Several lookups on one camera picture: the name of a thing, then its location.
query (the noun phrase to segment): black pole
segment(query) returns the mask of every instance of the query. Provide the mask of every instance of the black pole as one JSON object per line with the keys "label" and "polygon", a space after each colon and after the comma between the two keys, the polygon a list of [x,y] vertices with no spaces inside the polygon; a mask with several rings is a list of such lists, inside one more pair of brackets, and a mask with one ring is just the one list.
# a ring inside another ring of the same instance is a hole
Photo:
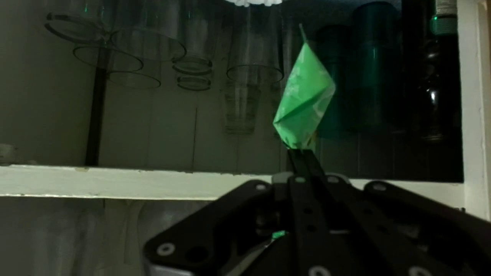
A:
{"label": "black pole", "polygon": [[87,138],[87,151],[85,153],[85,166],[99,165],[99,148],[101,145],[102,121],[104,115],[104,100],[106,98],[107,65],[109,50],[99,50],[98,66],[95,71],[94,88],[92,96],[92,110],[90,112],[89,134]]}

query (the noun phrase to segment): white wooden frame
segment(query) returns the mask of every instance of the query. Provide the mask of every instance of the white wooden frame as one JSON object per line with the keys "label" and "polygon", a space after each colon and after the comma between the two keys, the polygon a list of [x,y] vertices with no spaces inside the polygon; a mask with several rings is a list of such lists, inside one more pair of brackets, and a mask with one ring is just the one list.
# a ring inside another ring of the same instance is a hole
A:
{"label": "white wooden frame", "polygon": [[[491,73],[484,0],[458,0],[464,184],[394,181],[403,188],[490,219]],[[56,166],[0,167],[0,195],[169,200],[215,199],[251,178],[270,176]],[[368,180],[353,180],[359,188]]]}

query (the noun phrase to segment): green bag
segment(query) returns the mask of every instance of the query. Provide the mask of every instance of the green bag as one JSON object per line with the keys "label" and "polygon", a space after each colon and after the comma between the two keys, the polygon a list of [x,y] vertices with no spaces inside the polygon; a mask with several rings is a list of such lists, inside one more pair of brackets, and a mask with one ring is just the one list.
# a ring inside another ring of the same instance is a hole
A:
{"label": "green bag", "polygon": [[336,90],[331,76],[309,47],[303,46],[288,78],[273,125],[293,149],[315,149],[315,133]]}

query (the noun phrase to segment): screw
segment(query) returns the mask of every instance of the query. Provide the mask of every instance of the screw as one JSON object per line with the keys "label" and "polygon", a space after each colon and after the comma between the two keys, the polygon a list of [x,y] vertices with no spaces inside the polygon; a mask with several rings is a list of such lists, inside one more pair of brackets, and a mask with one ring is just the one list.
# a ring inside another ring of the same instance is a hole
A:
{"label": "screw", "polygon": [[387,187],[386,187],[386,186],[384,186],[383,184],[377,183],[377,184],[375,184],[375,185],[373,186],[373,189],[374,189],[374,190],[377,190],[377,191],[381,191],[381,192],[383,192],[383,191],[387,190]]}
{"label": "screw", "polygon": [[330,182],[330,183],[338,183],[339,182],[339,179],[335,176],[330,176],[327,178],[327,181]]}
{"label": "screw", "polygon": [[299,177],[295,177],[295,182],[297,182],[297,183],[305,183],[306,180],[305,180],[305,178],[299,176]]}
{"label": "screw", "polygon": [[331,273],[323,266],[313,266],[308,270],[308,276],[331,276]]}
{"label": "screw", "polygon": [[426,268],[412,266],[409,268],[409,276],[432,276],[432,274]]}
{"label": "screw", "polygon": [[169,256],[169,255],[172,255],[174,253],[174,251],[176,250],[176,246],[172,243],[165,243],[165,244],[161,244],[158,248],[157,248],[157,254],[159,256]]}
{"label": "screw", "polygon": [[266,190],[266,185],[264,185],[264,184],[257,184],[256,185],[256,190],[259,190],[259,191]]}

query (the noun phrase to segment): cabinet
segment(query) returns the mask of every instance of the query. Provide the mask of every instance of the cabinet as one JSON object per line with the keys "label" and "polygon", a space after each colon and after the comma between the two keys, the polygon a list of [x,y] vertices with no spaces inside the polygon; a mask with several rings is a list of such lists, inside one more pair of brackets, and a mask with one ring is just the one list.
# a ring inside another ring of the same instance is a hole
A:
{"label": "cabinet", "polygon": [[[489,219],[487,3],[457,2],[464,183],[394,183]],[[312,0],[312,7],[317,4],[325,3]],[[135,91],[109,83],[102,167],[84,167],[95,70],[73,58],[73,44],[46,33],[39,24],[39,5],[34,0],[2,4],[0,142],[18,147],[24,161],[0,167],[1,195],[213,200],[247,179],[269,180],[271,173],[285,169],[285,152],[264,119],[270,116],[268,101],[261,102],[259,131],[240,138],[219,134],[220,107],[210,95],[225,81],[220,70],[225,69],[221,64],[226,63],[228,45],[223,40],[218,42],[217,77],[208,94],[182,92],[174,85]],[[165,71],[163,83],[171,83],[173,74]],[[28,160],[38,165],[27,165]],[[367,181],[353,179],[353,184],[361,188]]]}

